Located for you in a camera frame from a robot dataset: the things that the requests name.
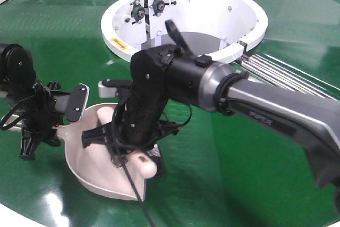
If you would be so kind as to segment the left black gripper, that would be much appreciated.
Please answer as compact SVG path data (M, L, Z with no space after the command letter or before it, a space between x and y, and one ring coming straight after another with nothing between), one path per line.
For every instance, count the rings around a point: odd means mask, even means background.
M59 147L56 127L63 124L64 110L70 93L62 91L58 82L35 82L29 91L15 90L5 97L11 110L1 119L1 130L8 130L21 122L21 150L19 157L34 161L41 142Z

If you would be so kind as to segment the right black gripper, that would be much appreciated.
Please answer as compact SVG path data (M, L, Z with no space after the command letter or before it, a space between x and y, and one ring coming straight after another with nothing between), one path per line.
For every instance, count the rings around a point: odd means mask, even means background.
M167 102L166 94L132 89L115 107L112 121L82 132L82 147L105 145L112 155L151 150L163 137L179 132L176 122L160 119Z

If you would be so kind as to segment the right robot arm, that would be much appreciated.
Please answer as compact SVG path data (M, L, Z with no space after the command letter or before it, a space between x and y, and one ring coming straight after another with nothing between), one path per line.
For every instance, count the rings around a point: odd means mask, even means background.
M130 60L131 80L115 80L112 120L82 133L82 145L105 145L121 159L150 150L179 125L160 117L169 100L230 116L240 113L304 147L316 185L339 187L339 101L252 82L210 56L192 54L175 23L172 44L141 50Z

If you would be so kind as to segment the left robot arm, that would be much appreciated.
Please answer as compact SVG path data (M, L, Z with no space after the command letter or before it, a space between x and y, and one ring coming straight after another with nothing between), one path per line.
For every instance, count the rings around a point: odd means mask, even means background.
M56 127L63 124L70 93L61 91L58 82L38 80L31 53L19 44L1 44L1 93L11 106L1 118L1 130L21 124L22 160L33 161L41 142L60 146Z

